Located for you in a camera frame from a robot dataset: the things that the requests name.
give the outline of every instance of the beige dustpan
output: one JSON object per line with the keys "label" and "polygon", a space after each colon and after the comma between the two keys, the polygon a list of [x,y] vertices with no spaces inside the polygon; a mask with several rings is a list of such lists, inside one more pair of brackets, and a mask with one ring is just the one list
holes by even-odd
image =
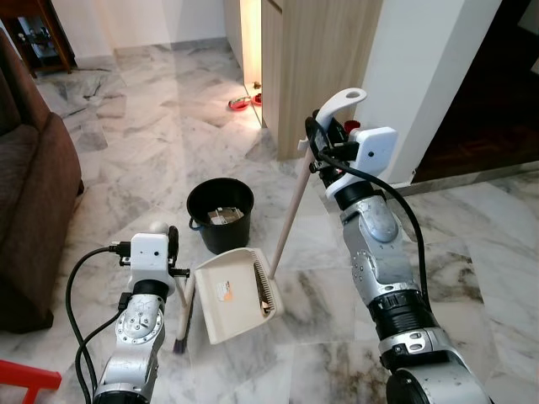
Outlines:
{"label": "beige dustpan", "polygon": [[211,343],[261,326],[284,311],[270,266],[258,248],[238,248],[195,270],[196,289]]}

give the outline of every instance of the red object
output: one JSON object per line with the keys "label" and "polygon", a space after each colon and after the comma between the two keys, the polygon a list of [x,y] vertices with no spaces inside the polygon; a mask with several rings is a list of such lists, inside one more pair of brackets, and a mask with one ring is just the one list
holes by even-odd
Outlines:
{"label": "red object", "polygon": [[262,93],[256,94],[252,99],[251,102],[255,105],[262,105]]}
{"label": "red object", "polygon": [[0,384],[27,387],[23,404],[33,404],[40,389],[58,390],[61,375],[22,364],[0,360]]}
{"label": "red object", "polygon": [[250,97],[240,97],[228,101],[228,108],[232,111],[244,111],[249,106]]}
{"label": "red object", "polygon": [[254,105],[262,105],[262,93],[256,94],[254,97],[240,97],[231,99],[228,101],[228,108],[230,108],[232,111],[244,111],[248,106],[249,103],[253,103]]}
{"label": "red object", "polygon": [[354,129],[358,129],[361,124],[357,120],[347,120],[344,122],[344,131],[348,134]]}

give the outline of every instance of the dustpan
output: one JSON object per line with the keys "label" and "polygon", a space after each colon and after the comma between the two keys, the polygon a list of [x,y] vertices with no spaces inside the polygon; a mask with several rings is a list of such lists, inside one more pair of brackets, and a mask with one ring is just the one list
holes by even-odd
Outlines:
{"label": "dustpan", "polygon": [[[316,121],[326,130],[335,112],[365,98],[366,92],[361,88],[340,91],[318,111]],[[314,161],[308,141],[300,142],[298,148],[306,154],[271,266],[258,248],[238,248],[206,261],[195,270],[196,288],[200,292],[211,343],[226,341],[284,312],[274,280],[275,271],[307,186],[309,166]]]}
{"label": "dustpan", "polygon": [[258,248],[237,248],[195,270],[210,343],[226,341],[283,313],[269,269]]}

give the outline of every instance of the black cable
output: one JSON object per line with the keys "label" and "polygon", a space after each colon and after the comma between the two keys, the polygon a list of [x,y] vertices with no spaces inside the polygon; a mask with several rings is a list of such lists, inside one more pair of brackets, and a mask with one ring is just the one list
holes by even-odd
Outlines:
{"label": "black cable", "polygon": [[[75,316],[73,315],[73,309],[71,306],[71,289],[73,287],[73,280],[75,279],[75,275],[77,274],[78,270],[81,268],[83,263],[90,257],[97,255],[99,253],[108,253],[110,252],[109,247],[101,247],[97,248],[88,254],[86,254],[84,257],[78,260],[78,262],[73,267],[73,270],[71,271],[71,274],[69,275],[69,279],[67,280],[67,286],[66,286],[66,311],[67,311],[67,318],[69,318],[69,322],[71,323],[71,327],[73,329],[73,332],[75,334],[75,338],[77,339],[79,347],[83,344],[83,336],[81,335],[80,330],[78,329],[77,321],[75,320]],[[93,368],[92,359],[90,358],[90,354],[88,353],[88,350],[86,348],[83,348],[83,355],[84,360],[86,360],[86,365],[88,366],[88,371],[90,373],[90,380],[92,381],[92,391],[95,391],[98,385],[97,378],[95,376],[95,369]],[[88,394],[88,387],[86,386],[86,383],[82,383],[81,387],[83,388],[83,391],[85,391],[85,396]]]}
{"label": "black cable", "polygon": [[101,326],[93,330],[91,333],[89,333],[89,335],[86,338],[84,338],[83,343],[81,343],[81,345],[77,349],[77,354],[75,355],[75,371],[77,372],[78,383],[79,385],[81,385],[81,388],[83,389],[84,400],[86,401],[86,404],[91,404],[92,398],[90,397],[88,388],[86,387],[86,382],[84,381],[83,370],[81,369],[81,355],[83,354],[84,351],[86,352],[88,351],[86,348],[86,345],[88,345],[90,340],[96,335],[98,335],[100,332],[102,332],[110,324],[118,320],[118,317],[120,317],[120,314],[122,313],[122,311],[123,310],[119,310],[110,320],[108,320],[107,322],[105,322],[104,324],[102,324]]}
{"label": "black cable", "polygon": [[421,227],[419,226],[419,222],[414,215],[414,211],[412,210],[412,208],[410,208],[410,205],[408,205],[408,202],[406,202],[403,196],[394,187],[382,181],[378,177],[375,177],[374,175],[370,175],[369,173],[364,173],[360,170],[356,170],[355,168],[348,167],[344,165],[342,162],[339,162],[338,160],[331,158],[324,151],[319,151],[318,157],[324,160],[327,164],[330,164],[334,166],[335,168],[338,168],[339,170],[344,171],[345,173],[352,174],[356,177],[364,179],[365,181],[378,185],[380,188],[382,188],[388,194],[390,194],[403,207],[404,211],[406,212],[406,215],[412,222],[412,227],[414,228],[415,237],[417,238],[417,241],[418,241],[419,282],[421,283],[421,295],[423,296],[423,300],[424,300],[425,305],[427,306],[427,309],[429,309],[429,311],[432,311],[430,309],[429,291],[427,290],[427,270],[426,270],[425,259],[424,259],[423,233],[421,232]]}

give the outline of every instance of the brown sofa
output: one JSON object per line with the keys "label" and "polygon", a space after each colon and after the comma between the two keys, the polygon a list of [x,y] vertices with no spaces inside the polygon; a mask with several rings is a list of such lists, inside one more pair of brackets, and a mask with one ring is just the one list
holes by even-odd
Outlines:
{"label": "brown sofa", "polygon": [[51,294],[79,189],[66,127],[0,29],[0,330],[52,325]]}

